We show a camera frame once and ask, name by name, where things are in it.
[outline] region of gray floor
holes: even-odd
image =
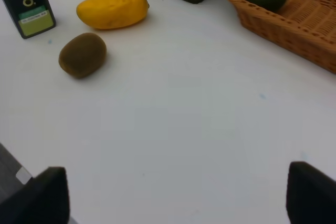
[[[0,144],[0,203],[24,185],[16,178],[22,165]]]

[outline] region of mango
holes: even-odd
[[[85,0],[77,7],[81,21],[96,29],[115,29],[146,18],[147,0]]]
[[[106,44],[98,35],[85,33],[63,47],[58,62],[69,75],[83,78],[104,64],[106,53]]]

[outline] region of white table surface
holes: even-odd
[[[291,161],[336,177],[335,75],[227,0],[148,0],[144,22],[97,32],[109,59],[75,80],[58,55],[92,31],[81,1],[50,0],[58,26],[28,40],[0,4],[0,141],[33,175],[67,169],[80,224],[288,223]]]

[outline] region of bottle label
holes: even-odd
[[[25,36],[41,32],[54,25],[44,0],[9,0]]]

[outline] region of brown kiwi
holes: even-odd
[[[58,61],[66,73],[83,78],[104,64],[106,53],[105,42],[97,34],[85,33],[63,47]]]

